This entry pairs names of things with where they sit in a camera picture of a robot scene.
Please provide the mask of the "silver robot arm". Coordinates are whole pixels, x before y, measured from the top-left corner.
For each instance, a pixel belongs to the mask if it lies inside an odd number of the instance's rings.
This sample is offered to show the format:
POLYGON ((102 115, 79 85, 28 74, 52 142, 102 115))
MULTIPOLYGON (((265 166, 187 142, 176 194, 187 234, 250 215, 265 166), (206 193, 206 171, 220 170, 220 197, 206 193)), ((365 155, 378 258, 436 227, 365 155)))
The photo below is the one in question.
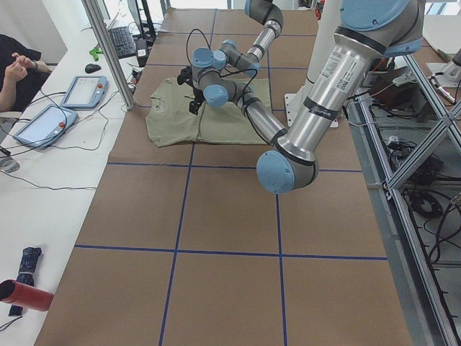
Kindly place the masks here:
POLYGON ((257 75, 259 61, 282 33, 282 12, 272 1, 247 1, 245 12, 264 27, 252 47, 242 53, 226 40, 217 50, 196 49, 191 84, 211 107, 232 102, 240 108, 271 147, 257 161, 259 182, 267 191, 282 194, 315 180, 315 149, 344 103, 364 81, 372 62, 408 55, 421 47, 424 2, 342 1, 334 47, 289 128, 272 115, 248 84, 221 76, 225 66, 257 75))
POLYGON ((194 50, 189 65, 177 76, 179 85, 187 84, 205 96, 208 103, 219 98, 227 102, 239 94, 249 92, 249 83, 230 80, 235 74, 244 73, 250 79, 257 76, 262 58, 270 45, 282 34, 282 11, 273 1, 247 1, 245 14, 263 26, 253 45, 241 52, 234 41, 224 40, 217 49, 209 45, 194 50))

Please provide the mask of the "seated person's hand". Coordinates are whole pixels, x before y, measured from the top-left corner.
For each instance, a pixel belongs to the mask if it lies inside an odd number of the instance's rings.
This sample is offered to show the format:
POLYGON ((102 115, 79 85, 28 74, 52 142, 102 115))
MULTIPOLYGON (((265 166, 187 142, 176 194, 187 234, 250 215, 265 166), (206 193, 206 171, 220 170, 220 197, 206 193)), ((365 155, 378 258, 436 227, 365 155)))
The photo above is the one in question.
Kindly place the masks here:
POLYGON ((21 56, 18 53, 13 53, 12 56, 15 58, 15 60, 11 65, 7 66, 5 69, 5 81, 21 81, 23 78, 26 77, 27 69, 36 69, 37 67, 36 62, 26 56, 21 56))

